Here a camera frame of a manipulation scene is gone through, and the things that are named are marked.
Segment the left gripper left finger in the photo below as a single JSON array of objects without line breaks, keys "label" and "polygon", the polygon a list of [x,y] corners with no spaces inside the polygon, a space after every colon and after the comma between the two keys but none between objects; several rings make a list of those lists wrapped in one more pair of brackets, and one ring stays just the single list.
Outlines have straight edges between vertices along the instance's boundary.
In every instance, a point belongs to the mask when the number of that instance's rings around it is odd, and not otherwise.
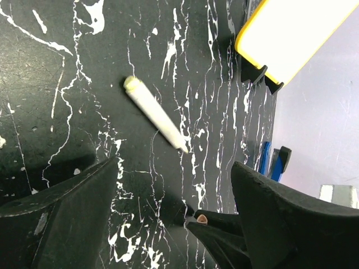
[{"label": "left gripper left finger", "polygon": [[1,206],[1,268],[95,268],[117,174],[111,158]]}]

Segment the white pen peach cap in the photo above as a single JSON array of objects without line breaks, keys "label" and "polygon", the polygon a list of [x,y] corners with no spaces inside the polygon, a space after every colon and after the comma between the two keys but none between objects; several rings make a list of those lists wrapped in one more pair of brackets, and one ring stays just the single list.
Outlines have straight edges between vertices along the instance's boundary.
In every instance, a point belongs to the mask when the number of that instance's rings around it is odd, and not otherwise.
[{"label": "white pen peach cap", "polygon": [[124,83],[126,94],[147,116],[153,125],[167,139],[167,141],[178,150],[188,153],[186,140],[170,117],[151,94],[147,86],[135,76],[128,76]]}]

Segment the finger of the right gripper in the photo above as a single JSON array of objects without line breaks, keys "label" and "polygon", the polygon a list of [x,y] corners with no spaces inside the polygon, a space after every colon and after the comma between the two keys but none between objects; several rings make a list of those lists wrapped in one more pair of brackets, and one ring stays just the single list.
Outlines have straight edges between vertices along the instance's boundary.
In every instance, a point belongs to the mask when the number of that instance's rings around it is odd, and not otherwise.
[{"label": "finger of the right gripper", "polygon": [[197,219],[205,216],[204,223],[226,233],[243,236],[241,217],[239,214],[223,214],[207,210],[194,210],[187,202],[178,197],[166,196],[160,206],[160,219],[166,224],[181,226],[186,219]]},{"label": "finger of the right gripper", "polygon": [[219,268],[250,268],[249,254],[242,236],[197,222],[190,222],[187,228],[202,242]]}]

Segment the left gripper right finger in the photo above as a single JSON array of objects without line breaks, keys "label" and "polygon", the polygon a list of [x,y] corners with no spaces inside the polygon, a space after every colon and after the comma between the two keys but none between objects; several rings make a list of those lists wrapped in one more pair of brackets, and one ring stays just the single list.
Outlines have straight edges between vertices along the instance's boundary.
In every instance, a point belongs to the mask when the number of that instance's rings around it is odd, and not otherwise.
[{"label": "left gripper right finger", "polygon": [[233,195],[253,268],[358,268],[358,210],[275,182],[241,162]]}]

